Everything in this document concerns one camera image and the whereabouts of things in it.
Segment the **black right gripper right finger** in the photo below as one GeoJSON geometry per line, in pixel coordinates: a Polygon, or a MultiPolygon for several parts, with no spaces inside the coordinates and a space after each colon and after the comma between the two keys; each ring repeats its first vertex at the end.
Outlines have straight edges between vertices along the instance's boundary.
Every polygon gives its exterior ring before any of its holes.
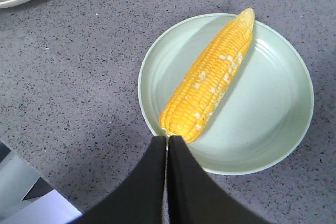
{"type": "Polygon", "coordinates": [[[267,223],[222,190],[201,168],[184,140],[171,136],[167,156],[170,223],[267,223]]]}

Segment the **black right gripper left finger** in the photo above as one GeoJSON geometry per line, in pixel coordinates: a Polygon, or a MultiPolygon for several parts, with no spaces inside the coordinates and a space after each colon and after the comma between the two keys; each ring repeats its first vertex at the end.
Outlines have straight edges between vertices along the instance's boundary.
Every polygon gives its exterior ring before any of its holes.
{"type": "Polygon", "coordinates": [[[162,223],[166,138],[155,136],[130,175],[72,223],[162,223]]]}

